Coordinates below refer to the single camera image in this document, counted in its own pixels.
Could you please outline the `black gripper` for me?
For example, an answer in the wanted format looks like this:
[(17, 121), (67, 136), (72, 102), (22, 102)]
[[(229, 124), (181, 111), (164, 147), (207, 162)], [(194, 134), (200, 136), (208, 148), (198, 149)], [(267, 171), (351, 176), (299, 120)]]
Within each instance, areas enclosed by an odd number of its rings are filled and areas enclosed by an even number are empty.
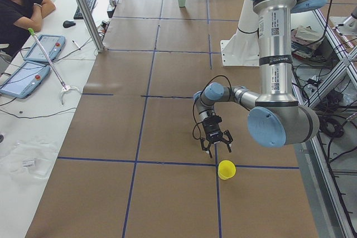
[(228, 152), (231, 153), (231, 144), (233, 142), (233, 137), (229, 130), (221, 131), (219, 124), (222, 119), (218, 115), (211, 115), (202, 121), (202, 126), (205, 132), (205, 138), (200, 138), (201, 149), (206, 152), (210, 158), (212, 158), (212, 153), (210, 147), (212, 144), (222, 141), (226, 144)]

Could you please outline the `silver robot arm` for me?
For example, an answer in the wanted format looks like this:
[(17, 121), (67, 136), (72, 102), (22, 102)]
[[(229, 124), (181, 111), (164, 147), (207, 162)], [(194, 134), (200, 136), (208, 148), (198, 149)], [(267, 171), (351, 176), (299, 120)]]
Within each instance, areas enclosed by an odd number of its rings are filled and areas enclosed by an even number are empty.
[(214, 110), (219, 102), (234, 102), (249, 110), (248, 130), (264, 147), (304, 143), (319, 130), (319, 119), (309, 107), (300, 105), (292, 94), (291, 14), (312, 11), (328, 0), (246, 0), (244, 16), (255, 14), (245, 34), (255, 37), (259, 47), (260, 92), (242, 86), (206, 85), (194, 95), (193, 115), (199, 116), (201, 149), (213, 144), (230, 146), (233, 138), (221, 130), (221, 117)]

